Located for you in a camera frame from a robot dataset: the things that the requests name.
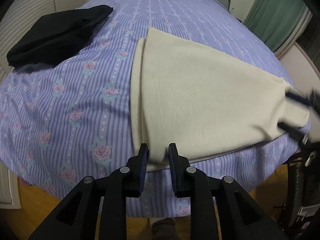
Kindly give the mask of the purple floral bed sheet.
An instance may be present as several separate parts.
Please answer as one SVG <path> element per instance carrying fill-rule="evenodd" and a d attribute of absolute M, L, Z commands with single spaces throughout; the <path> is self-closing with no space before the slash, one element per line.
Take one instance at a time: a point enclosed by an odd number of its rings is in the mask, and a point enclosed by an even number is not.
<path fill-rule="evenodd" d="M 136 155 L 130 87 L 140 38 L 149 28 L 219 50 L 291 85 L 274 53 L 216 0 L 93 0 L 113 12 L 89 45 L 54 68 L 12 71 L 1 84 L 1 161 L 19 177 L 63 198 L 85 176 L 102 178 Z M 191 162 L 211 177 L 234 177 L 246 190 L 265 180 L 298 148 L 282 136 L 211 159 Z M 169 167 L 148 171 L 129 217 L 177 217 Z"/>

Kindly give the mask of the folded black garment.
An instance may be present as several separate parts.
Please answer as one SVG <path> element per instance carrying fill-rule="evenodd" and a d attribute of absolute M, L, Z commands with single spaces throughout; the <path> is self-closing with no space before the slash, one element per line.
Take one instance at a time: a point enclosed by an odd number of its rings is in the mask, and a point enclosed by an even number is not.
<path fill-rule="evenodd" d="M 40 17 L 7 53 L 9 65 L 60 64 L 84 48 L 112 12 L 112 7 L 98 5 Z"/>

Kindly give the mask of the cream white pants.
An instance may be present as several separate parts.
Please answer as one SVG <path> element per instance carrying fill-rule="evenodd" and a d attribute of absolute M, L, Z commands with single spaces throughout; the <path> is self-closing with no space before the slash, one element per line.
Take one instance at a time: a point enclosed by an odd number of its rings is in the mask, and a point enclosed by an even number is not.
<path fill-rule="evenodd" d="M 135 150 L 149 148 L 148 171 L 169 166 L 175 143 L 190 162 L 282 136 L 285 122 L 302 128 L 309 110 L 285 94 L 283 78 L 208 46 L 149 28 L 135 50 L 130 87 Z"/>

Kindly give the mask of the green curtain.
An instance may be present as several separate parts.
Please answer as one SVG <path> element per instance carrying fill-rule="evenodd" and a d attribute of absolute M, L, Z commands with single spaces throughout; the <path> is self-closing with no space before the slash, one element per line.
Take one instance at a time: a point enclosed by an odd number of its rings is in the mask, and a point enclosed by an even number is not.
<path fill-rule="evenodd" d="M 275 52 L 289 38 L 307 8 L 303 0 L 255 0 L 244 25 Z"/>

